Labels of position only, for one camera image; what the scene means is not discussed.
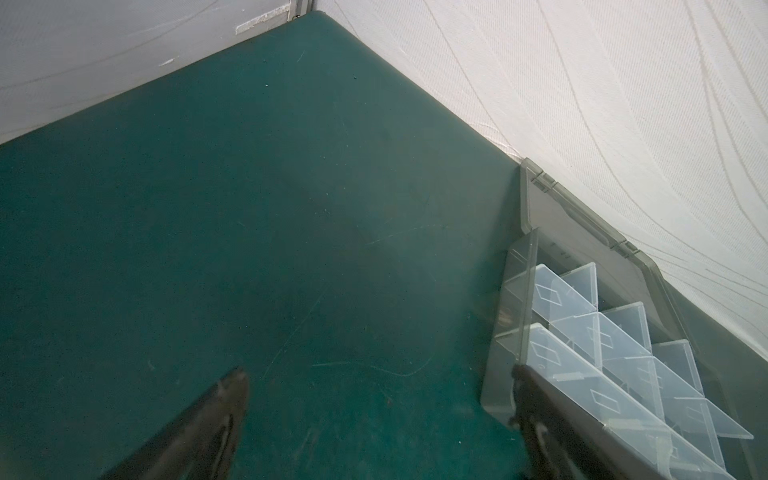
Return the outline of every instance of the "green table surface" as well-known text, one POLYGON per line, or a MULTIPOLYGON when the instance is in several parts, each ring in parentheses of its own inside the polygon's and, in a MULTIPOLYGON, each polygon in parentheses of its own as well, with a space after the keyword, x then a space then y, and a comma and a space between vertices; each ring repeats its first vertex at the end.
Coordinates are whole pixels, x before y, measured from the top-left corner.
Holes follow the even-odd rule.
POLYGON ((0 145, 0 477, 229 368, 231 478, 517 478, 479 404, 518 167, 320 13, 0 145))

